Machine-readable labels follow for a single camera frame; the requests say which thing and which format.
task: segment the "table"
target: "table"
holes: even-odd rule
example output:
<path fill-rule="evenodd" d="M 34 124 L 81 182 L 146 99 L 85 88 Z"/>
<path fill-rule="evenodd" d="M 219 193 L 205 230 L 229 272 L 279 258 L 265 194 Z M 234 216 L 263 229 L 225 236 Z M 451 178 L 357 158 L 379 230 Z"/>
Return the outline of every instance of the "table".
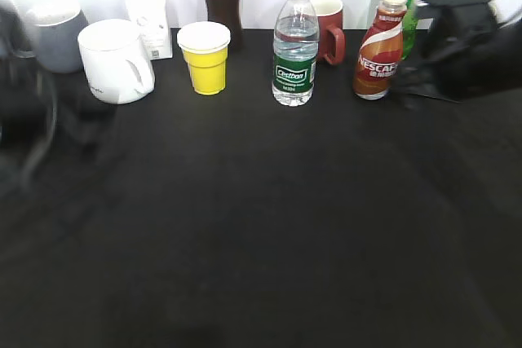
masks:
<path fill-rule="evenodd" d="M 175 47 L 153 94 L 62 130 L 0 200 L 0 347 L 522 344 L 522 90 L 365 102 L 362 35 L 300 108 L 249 30 L 219 95 Z"/>

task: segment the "mug handle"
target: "mug handle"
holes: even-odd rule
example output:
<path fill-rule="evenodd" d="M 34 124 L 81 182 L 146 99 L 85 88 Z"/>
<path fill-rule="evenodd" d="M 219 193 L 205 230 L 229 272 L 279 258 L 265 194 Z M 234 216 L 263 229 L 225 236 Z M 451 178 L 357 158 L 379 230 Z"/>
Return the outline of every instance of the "mug handle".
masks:
<path fill-rule="evenodd" d="M 346 52 L 346 38 L 344 37 L 343 30 L 333 24 L 328 26 L 326 29 L 328 33 L 334 36 L 335 52 L 333 55 L 327 53 L 325 55 L 325 60 L 331 65 L 341 64 L 344 60 L 344 54 Z"/>
<path fill-rule="evenodd" d="M 148 61 L 141 56 L 133 56 L 127 58 L 126 61 L 132 68 L 138 71 L 140 81 L 137 87 L 135 87 L 136 91 L 141 94 L 147 94 L 154 90 L 154 75 L 148 67 Z"/>
<path fill-rule="evenodd" d="M 7 49 L 11 52 L 11 54 L 18 59 L 32 59 L 35 57 L 34 51 L 32 50 L 24 50 L 18 49 L 15 47 L 13 43 L 14 34 L 18 34 L 19 37 L 22 37 L 24 40 L 28 41 L 28 38 L 25 36 L 25 28 L 23 27 L 22 19 L 19 18 L 16 14 L 13 14 L 11 20 L 11 26 L 8 25 L 7 34 L 5 36 L 5 41 L 7 44 Z"/>

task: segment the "blurry black object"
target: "blurry black object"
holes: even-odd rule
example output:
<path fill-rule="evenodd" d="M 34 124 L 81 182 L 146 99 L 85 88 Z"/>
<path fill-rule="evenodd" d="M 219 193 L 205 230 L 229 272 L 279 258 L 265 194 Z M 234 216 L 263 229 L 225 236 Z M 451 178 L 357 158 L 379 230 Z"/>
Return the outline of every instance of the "blurry black object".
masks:
<path fill-rule="evenodd" d="M 55 134 L 52 75 L 34 59 L 0 59 L 0 195 L 27 189 Z"/>
<path fill-rule="evenodd" d="M 117 105 L 95 98 L 84 72 L 55 74 L 54 80 L 60 130 L 84 152 L 97 150 L 111 138 Z"/>
<path fill-rule="evenodd" d="M 501 27 L 491 1 L 416 0 L 433 24 L 421 61 L 400 65 L 391 92 L 459 102 L 522 87 L 522 20 Z"/>

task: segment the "nescafe bottle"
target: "nescafe bottle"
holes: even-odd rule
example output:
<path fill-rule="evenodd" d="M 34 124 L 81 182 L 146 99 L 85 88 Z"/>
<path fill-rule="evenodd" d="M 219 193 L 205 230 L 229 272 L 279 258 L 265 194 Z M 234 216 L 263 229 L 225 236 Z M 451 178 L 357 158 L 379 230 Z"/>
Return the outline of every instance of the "nescafe bottle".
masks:
<path fill-rule="evenodd" d="M 353 90 L 362 99 L 376 100 L 388 92 L 402 56 L 402 19 L 408 0 L 382 0 L 374 24 L 362 40 Z"/>

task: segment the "paper cup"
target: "paper cup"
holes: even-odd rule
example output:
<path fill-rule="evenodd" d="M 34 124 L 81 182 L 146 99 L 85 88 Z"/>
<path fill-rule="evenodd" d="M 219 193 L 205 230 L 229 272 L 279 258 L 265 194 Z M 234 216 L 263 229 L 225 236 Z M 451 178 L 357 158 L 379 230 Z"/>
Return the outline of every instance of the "paper cup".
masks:
<path fill-rule="evenodd" d="M 225 88 L 229 43 L 230 30 L 215 22 L 188 24 L 178 32 L 178 45 L 197 93 L 214 95 Z"/>

